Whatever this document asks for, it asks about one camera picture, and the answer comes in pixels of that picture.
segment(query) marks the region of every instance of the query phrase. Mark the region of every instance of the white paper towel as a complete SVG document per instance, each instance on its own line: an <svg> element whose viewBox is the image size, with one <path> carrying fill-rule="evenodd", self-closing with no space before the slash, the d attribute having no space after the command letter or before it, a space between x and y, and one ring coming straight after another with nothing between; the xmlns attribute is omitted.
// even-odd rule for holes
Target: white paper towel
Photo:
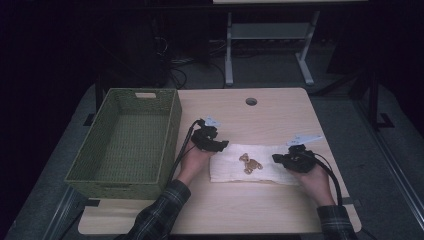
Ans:
<svg viewBox="0 0 424 240"><path fill-rule="evenodd" d="M263 169L254 169L251 174L244 172L244 162L239 158L244 153L250 159L255 159L262 164ZM212 156L210 161L211 182L230 181L273 181L280 184L299 185L281 163L275 163L273 154L288 153L285 145L241 145L230 144L223 152Z"/></svg>

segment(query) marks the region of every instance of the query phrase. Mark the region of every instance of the green plastic basket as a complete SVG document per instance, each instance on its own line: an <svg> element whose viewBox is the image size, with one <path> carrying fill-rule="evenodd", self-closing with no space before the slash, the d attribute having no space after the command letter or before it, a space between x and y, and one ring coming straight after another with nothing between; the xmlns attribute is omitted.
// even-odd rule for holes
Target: green plastic basket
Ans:
<svg viewBox="0 0 424 240"><path fill-rule="evenodd" d="M175 89L110 89L65 178L89 198L156 199L175 160Z"/></svg>

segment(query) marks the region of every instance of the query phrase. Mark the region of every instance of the person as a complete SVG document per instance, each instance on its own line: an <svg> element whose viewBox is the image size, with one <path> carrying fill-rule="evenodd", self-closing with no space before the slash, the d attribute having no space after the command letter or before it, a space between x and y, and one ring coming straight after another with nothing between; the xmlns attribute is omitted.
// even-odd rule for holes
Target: person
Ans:
<svg viewBox="0 0 424 240"><path fill-rule="evenodd" d="M137 215L134 226L119 239L167 239L179 212L191 195L188 188L190 183L209 164L214 154L201 151L189 141L177 177L152 205ZM305 192L317 204L324 239L357 239L346 209L337 206L333 200L324 169L316 165L307 174L288 171L299 180Z"/></svg>

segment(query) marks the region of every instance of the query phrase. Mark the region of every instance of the plaid shirt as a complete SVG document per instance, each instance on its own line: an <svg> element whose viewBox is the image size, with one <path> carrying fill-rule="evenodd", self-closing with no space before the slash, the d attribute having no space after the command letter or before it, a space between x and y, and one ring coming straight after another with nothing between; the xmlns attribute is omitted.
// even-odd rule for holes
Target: plaid shirt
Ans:
<svg viewBox="0 0 424 240"><path fill-rule="evenodd" d="M190 190L184 183L172 181L152 205L137 215L134 226L123 239L167 239L175 219L190 195Z"/></svg>
<svg viewBox="0 0 424 240"><path fill-rule="evenodd" d="M184 183L178 180L172 181L151 206L137 215L130 232L119 239L167 239L178 213L190 195L190 190ZM357 239L344 207L324 206L319 207L317 211L325 239Z"/></svg>

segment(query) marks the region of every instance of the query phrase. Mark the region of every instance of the floor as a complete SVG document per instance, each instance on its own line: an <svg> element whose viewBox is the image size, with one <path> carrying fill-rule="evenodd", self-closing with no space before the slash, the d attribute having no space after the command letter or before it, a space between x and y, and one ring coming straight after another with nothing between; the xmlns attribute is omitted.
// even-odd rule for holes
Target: floor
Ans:
<svg viewBox="0 0 424 240"><path fill-rule="evenodd" d="M307 58L315 85L306 86L294 57L298 47L299 43L281 42L278 51L268 51L263 47L250 51L248 57L246 52L240 54L233 59L235 83L232 88L302 87L313 93L343 77L326 73L333 50L332 44L316 44L310 49ZM175 63L186 60L187 58L181 57ZM166 87L228 87L223 84L222 55L211 58L211 63L176 65L178 70L173 71L175 78L170 79ZM424 169L424 140L402 113L393 94L382 86L379 112L387 113L395 127L374 131L364 114L367 95L359 101L348 97L352 83L353 81L348 82L325 96L311 97L311 101L361 219L363 229L358 237L424 239L424 226L420 226L416 217L420 212L411 208L415 198L408 197L408 192L404 191L405 181L390 167L393 164L399 165L407 179L406 183L410 184L416 194L418 201L415 203L420 203L419 199L424 199L424 175L421 174ZM94 112L95 92L92 86L81 99L42 176L10 229L7 240L116 237L83 236L78 233L78 217L86 199L63 182L89 129L84 123L89 114ZM303 240L322 238L319 234L300 237ZM277 238L285 239L283 236L255 236L248 239ZM220 236L217 239L246 237Z"/></svg>

